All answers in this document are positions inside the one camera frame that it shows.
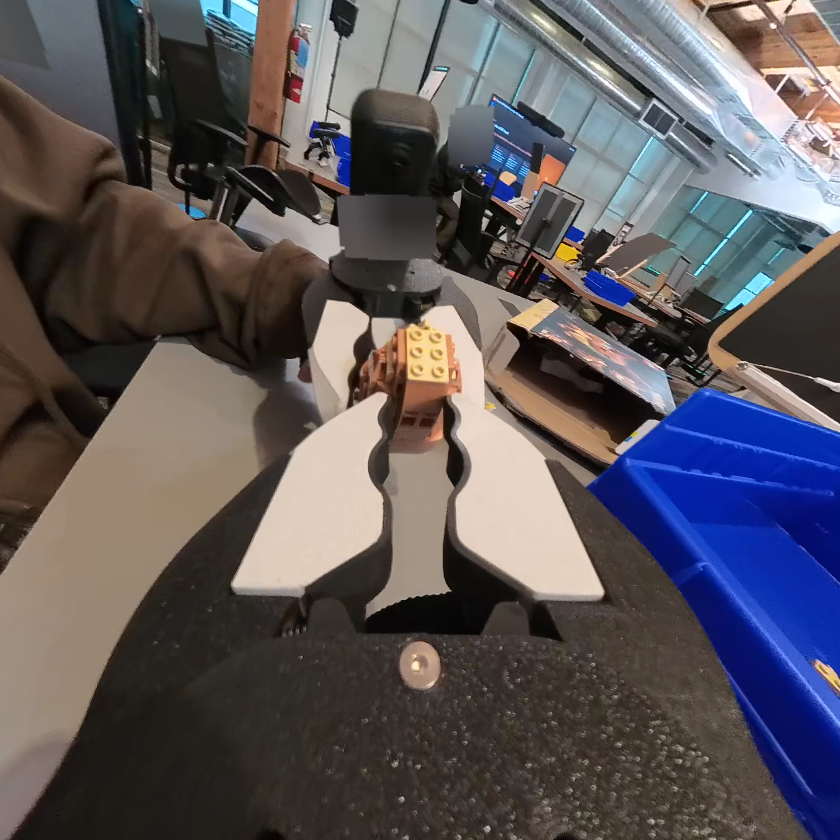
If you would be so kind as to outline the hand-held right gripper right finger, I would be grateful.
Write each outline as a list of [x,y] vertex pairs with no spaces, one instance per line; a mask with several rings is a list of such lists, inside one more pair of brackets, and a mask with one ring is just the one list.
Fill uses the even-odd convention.
[[463,396],[447,399],[445,434],[449,586],[480,571],[527,602],[600,602],[604,585],[543,453]]

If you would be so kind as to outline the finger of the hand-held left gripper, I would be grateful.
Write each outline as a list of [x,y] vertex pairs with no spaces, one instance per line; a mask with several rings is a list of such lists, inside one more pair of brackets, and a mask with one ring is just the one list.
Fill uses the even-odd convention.
[[347,301],[329,300],[308,352],[311,383],[322,424],[351,403],[358,370],[356,344],[369,337],[370,318]]
[[439,413],[456,384],[455,362],[459,365],[462,402],[483,409],[485,378],[481,351],[456,309],[432,308],[418,326],[418,411]]

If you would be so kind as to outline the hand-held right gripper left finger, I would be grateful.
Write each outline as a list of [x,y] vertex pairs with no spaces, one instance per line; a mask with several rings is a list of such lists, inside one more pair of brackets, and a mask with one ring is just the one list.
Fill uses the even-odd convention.
[[367,397],[291,453],[234,574],[237,595],[373,599],[392,570],[393,409]]

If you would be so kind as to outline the orange and tan toy segment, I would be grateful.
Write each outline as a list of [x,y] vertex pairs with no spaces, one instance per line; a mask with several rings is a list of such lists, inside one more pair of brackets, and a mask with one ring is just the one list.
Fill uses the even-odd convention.
[[445,400],[462,387],[452,336],[423,320],[399,328],[369,354],[353,398],[386,394],[395,407],[392,451],[422,454],[442,439]]

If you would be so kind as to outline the person's left forearm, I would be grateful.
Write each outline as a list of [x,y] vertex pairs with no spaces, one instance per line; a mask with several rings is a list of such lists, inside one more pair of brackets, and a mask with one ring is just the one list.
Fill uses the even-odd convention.
[[305,354],[302,299],[327,269],[290,240],[259,253],[160,196],[97,186],[45,292],[63,339],[119,344],[185,336],[243,369]]

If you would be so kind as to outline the black office chair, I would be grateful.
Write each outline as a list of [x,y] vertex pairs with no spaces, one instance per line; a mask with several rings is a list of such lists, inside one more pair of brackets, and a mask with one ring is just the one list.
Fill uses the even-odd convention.
[[191,200],[212,201],[209,217],[236,228],[251,202],[282,217],[291,209],[323,224],[321,203],[309,177],[296,170],[276,171],[258,162],[238,164],[245,156],[249,133],[259,158],[268,144],[291,145],[278,134],[248,124],[234,129],[226,109],[214,47],[159,37],[161,60],[174,109],[167,176]]
[[473,177],[464,180],[455,233],[448,249],[446,266],[465,276],[473,269],[483,270],[497,234],[489,234],[485,227],[491,198],[486,185]]

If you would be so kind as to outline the cardboard toy box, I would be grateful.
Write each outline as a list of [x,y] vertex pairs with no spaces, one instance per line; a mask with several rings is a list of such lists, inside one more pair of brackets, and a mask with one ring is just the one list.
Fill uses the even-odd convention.
[[510,411],[600,466],[676,409],[663,369],[551,301],[507,320],[483,355]]

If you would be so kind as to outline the wooden edged work table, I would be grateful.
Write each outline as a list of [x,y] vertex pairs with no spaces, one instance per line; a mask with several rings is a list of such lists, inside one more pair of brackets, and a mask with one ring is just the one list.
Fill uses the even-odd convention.
[[541,270],[547,270],[565,289],[574,294],[577,298],[588,301],[592,306],[598,308],[601,317],[595,323],[600,329],[609,322],[629,321],[641,324],[646,328],[655,328],[658,321],[641,311],[632,302],[622,306],[599,296],[589,289],[581,274],[574,269],[566,269],[564,263],[557,259],[547,259],[540,255],[531,254],[530,257],[541,266]]

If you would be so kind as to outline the blue storage bin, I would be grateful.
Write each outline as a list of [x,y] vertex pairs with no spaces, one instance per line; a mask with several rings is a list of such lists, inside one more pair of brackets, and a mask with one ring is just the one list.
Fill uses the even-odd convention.
[[584,276],[583,283],[591,293],[619,308],[625,307],[636,299],[634,290],[595,269],[591,269]]
[[350,137],[340,132],[340,124],[336,122],[313,121],[309,130],[309,146],[304,158],[309,159],[311,153],[318,150],[318,160],[324,161],[330,155],[349,159]]

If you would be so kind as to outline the black board on stand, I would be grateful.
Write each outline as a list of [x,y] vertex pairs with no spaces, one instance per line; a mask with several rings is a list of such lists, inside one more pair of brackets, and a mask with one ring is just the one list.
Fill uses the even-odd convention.
[[551,260],[585,203],[556,185],[540,185],[513,242],[533,255]]

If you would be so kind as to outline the blue plastic bin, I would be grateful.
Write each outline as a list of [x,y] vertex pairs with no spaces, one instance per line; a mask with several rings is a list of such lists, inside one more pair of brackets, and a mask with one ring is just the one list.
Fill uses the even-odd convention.
[[702,389],[590,485],[664,568],[792,811],[839,838],[839,436]]

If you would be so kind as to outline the red fire extinguisher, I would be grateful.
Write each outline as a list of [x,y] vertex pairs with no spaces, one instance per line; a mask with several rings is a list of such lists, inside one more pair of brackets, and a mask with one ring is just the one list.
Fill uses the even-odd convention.
[[295,24],[287,43],[287,66],[283,95],[289,102],[301,103],[311,46],[312,27]]

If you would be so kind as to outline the black panel with wooden rim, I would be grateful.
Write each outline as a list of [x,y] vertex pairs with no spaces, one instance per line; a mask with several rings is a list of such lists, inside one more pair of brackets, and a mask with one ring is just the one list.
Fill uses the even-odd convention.
[[839,234],[832,234],[713,333],[721,371],[746,362],[838,420]]

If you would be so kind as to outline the wall television screen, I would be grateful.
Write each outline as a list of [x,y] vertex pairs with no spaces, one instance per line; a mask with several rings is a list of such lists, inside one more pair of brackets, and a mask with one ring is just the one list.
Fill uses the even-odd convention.
[[498,177],[496,194],[506,198],[522,193],[531,172],[538,173],[537,186],[556,186],[576,152],[563,130],[524,103],[515,108],[493,94],[489,105],[495,110],[494,143],[490,162],[481,165],[485,183],[491,186]]

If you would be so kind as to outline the silver ventilation duct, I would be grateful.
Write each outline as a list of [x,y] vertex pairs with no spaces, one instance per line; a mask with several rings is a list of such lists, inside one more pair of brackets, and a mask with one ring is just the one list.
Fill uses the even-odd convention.
[[605,52],[584,32],[582,24],[563,21],[544,2],[496,1],[484,5],[500,22],[565,64],[699,173],[711,171],[717,159],[706,135],[658,97],[643,78]]
[[782,140],[793,111],[689,2],[561,1],[556,13],[690,123],[731,145]]

